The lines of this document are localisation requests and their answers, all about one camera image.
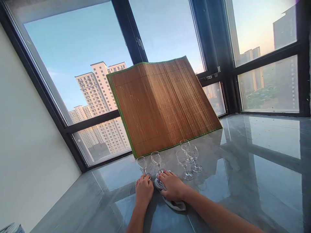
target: bamboo mat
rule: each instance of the bamboo mat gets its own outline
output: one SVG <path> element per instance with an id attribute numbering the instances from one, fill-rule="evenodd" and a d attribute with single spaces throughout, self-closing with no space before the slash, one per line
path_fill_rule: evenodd
<path id="1" fill-rule="evenodd" d="M 187 59 L 107 75 L 135 158 L 222 128 Z"/>

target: hand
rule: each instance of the hand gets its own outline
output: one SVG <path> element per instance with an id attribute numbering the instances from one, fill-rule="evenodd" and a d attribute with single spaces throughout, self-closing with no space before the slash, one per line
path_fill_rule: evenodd
<path id="1" fill-rule="evenodd" d="M 151 201 L 153 194 L 153 184 L 149 179 L 149 175 L 146 176 L 143 174 L 140 179 L 136 181 L 135 190 L 136 190 L 136 205 L 146 208 Z"/>
<path id="2" fill-rule="evenodd" d="M 189 186 L 185 185 L 173 172 L 165 171 L 157 177 L 164 186 L 166 191 L 162 190 L 161 194 L 169 201 L 182 201 L 184 194 Z"/>

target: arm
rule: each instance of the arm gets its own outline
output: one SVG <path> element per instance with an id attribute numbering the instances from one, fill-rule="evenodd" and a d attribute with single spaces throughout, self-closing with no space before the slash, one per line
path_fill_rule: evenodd
<path id="1" fill-rule="evenodd" d="M 145 214 L 153 194 L 152 181 L 145 176 L 136 181 L 136 204 L 126 233 L 143 233 Z"/>
<path id="2" fill-rule="evenodd" d="M 248 221 L 209 200 L 205 196 L 185 185 L 174 173 L 165 171 L 158 178 L 163 182 L 167 191 L 162 195 L 170 201 L 185 201 L 191 205 L 207 225 L 217 233 L 252 232 L 263 233 Z"/>

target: wine glass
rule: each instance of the wine glass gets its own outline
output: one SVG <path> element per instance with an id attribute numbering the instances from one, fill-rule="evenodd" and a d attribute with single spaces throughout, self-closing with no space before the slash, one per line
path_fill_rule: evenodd
<path id="1" fill-rule="evenodd" d="M 151 160 L 159 167 L 158 173 L 163 173 L 164 169 L 161 168 L 161 156 L 158 151 L 154 151 L 151 153 Z"/>
<path id="2" fill-rule="evenodd" d="M 187 153 L 187 151 L 186 151 L 186 145 L 190 145 L 189 141 L 186 140 L 186 139 L 183 139 L 183 140 L 181 140 L 181 141 L 179 142 L 179 144 L 180 144 L 181 149 L 182 149 L 184 152 Z M 193 163 L 193 160 L 187 158 L 187 162 L 188 162 L 188 163 Z"/>
<path id="3" fill-rule="evenodd" d="M 151 179 L 151 174 L 150 173 L 146 173 L 146 168 L 147 168 L 147 161 L 145 159 L 145 157 L 141 156 L 136 160 L 136 163 L 138 164 L 138 166 L 142 169 L 143 174 L 150 175 L 150 178 L 148 180 Z"/>
<path id="4" fill-rule="evenodd" d="M 189 145 L 186 146 L 186 151 L 187 151 L 187 154 L 188 154 L 189 158 L 191 160 L 193 160 L 193 162 L 194 162 L 194 164 L 191 166 L 191 169 L 194 172 L 201 172 L 202 171 L 202 166 L 200 166 L 200 165 L 195 163 L 195 161 L 199 157 L 199 152 L 198 152 L 198 149 L 196 148 L 196 146 L 192 145 L 192 144 L 189 144 Z"/>
<path id="5" fill-rule="evenodd" d="M 192 174 L 192 172 L 187 170 L 187 163 L 188 163 L 187 159 L 188 159 L 188 156 L 187 156 L 186 152 L 183 151 L 183 150 L 177 151 L 176 152 L 176 157 L 177 157 L 177 160 L 178 160 L 179 164 L 181 166 L 183 166 L 183 168 L 185 169 L 185 171 L 183 173 L 183 178 L 185 180 L 192 180 L 193 179 L 193 174 Z"/>

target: green fabric border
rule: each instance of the green fabric border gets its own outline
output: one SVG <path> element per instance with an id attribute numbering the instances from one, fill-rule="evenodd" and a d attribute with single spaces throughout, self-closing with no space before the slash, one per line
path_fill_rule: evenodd
<path id="1" fill-rule="evenodd" d="M 169 60 L 169 61 L 179 60 L 179 59 L 182 59 L 182 58 L 184 58 L 184 57 L 186 57 L 186 56 L 183 56 L 183 57 L 181 57 L 181 58 L 175 58 L 175 59 L 172 59 L 172 60 Z M 123 125 L 124 125 L 124 129 L 125 129 L 126 135 L 127 135 L 127 137 L 128 137 L 128 140 L 129 140 L 129 142 L 130 142 L 130 146 L 131 146 L 131 149 L 132 149 L 132 153 L 133 153 L 135 159 L 137 159 L 137 155 L 136 155 L 136 152 L 135 152 L 135 149 L 134 149 L 134 146 L 133 146 L 133 143 L 132 143 L 132 140 L 131 140 L 131 136 L 130 136 L 130 133 L 129 133 L 129 131 L 128 131 L 128 128 L 127 128 L 125 119 L 124 119 L 124 115 L 123 115 L 122 110 L 121 110 L 121 107 L 120 107 L 119 99 L 118 99 L 118 96 L 117 96 L 117 94 L 116 94 L 116 90 L 115 90 L 115 88 L 114 88 L 111 75 L 117 74 L 117 73 L 121 73 L 121 72 L 124 72 L 124 71 L 126 71 L 126 70 L 132 69 L 133 67 L 138 66 L 138 65 L 140 65 L 140 64 L 159 64 L 159 63 L 164 63 L 164 62 L 168 62 L 168 61 L 161 61 L 161 62 L 140 62 L 140 63 L 137 63 L 137 64 L 135 64 L 135 65 L 133 65 L 133 66 L 131 66 L 131 67 L 129 67 L 129 68 L 126 68 L 126 69 L 124 69 L 124 70 L 120 70 L 120 71 L 113 72 L 113 73 L 110 73 L 110 74 L 107 74 L 107 75 L 106 75 L 107 80 L 108 80 L 108 83 L 109 83 L 109 86 L 111 87 L 112 94 L 113 94 L 114 99 L 115 99 L 115 101 L 116 101 L 116 104 L 117 104 L 117 107 L 118 107 L 118 110 L 119 110 L 119 113 L 120 113 L 120 117 L 121 117 L 121 119 L 122 119 L 122 122 L 123 122 Z M 215 131 L 215 130 L 218 130 L 218 129 L 221 129 L 221 128 L 222 128 L 222 127 L 218 127 L 218 128 L 216 128 L 216 129 L 207 131 L 207 132 L 205 132 L 205 133 L 203 133 L 203 134 L 200 134 L 200 135 L 195 136 L 195 137 L 193 137 L 193 138 L 190 138 L 190 139 L 188 139 L 188 140 L 190 141 L 190 140 L 196 139 L 196 138 L 198 138 L 198 137 L 201 137 L 201 136 L 203 136 L 203 135 L 205 135 L 205 134 L 211 133 L 211 132 L 213 132 L 213 131 Z M 175 145 L 173 145 L 173 146 L 170 146 L 170 147 L 166 147 L 166 148 L 160 149 L 160 150 L 158 150 L 158 151 L 167 150 L 167 149 L 173 148 L 173 147 L 178 146 L 178 145 L 179 145 L 179 143 L 178 143 L 178 144 L 175 144 Z"/>

